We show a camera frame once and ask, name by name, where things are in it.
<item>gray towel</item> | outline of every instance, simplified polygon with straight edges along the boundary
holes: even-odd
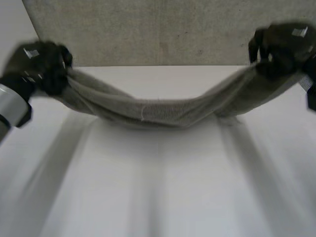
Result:
[[[209,115],[244,114],[305,76],[303,65],[316,55],[316,29],[304,22],[260,28],[249,42],[251,63],[257,62],[258,50],[261,61],[256,66],[235,73],[193,99],[140,100],[71,69],[68,87],[56,98],[71,109],[134,127],[189,127]]]
[[[133,127],[189,127],[211,114],[244,114],[279,96],[303,77],[294,73],[269,80],[255,67],[248,67],[197,98],[141,100],[77,70],[69,69],[68,74],[69,86],[56,99],[73,110]]]

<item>white table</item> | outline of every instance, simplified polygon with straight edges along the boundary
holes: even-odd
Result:
[[[82,68],[136,97],[174,99],[197,96],[237,69]],[[36,146],[9,138],[23,148],[0,165],[0,178],[12,169],[2,182],[1,237],[314,236],[316,115],[299,85],[239,122],[209,118],[178,131],[130,130],[65,109],[41,158],[48,145],[40,130],[56,130],[64,109],[52,103],[52,120],[29,125],[41,127]]]

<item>gray wall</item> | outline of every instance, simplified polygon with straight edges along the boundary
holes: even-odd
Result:
[[[315,0],[23,0],[40,39],[77,66],[244,65],[256,28],[316,23]]]

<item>silver metal cylinder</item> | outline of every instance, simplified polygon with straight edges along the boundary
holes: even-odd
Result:
[[[0,115],[16,126],[28,111],[28,104],[14,90],[0,84]]]

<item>gray cloth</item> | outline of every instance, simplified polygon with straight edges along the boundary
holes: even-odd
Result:
[[[133,127],[189,127],[211,114],[244,114],[281,95],[303,77],[294,73],[269,80],[255,67],[248,67],[197,98],[141,100],[77,70],[70,69],[68,74],[69,86],[56,99],[73,110]]]

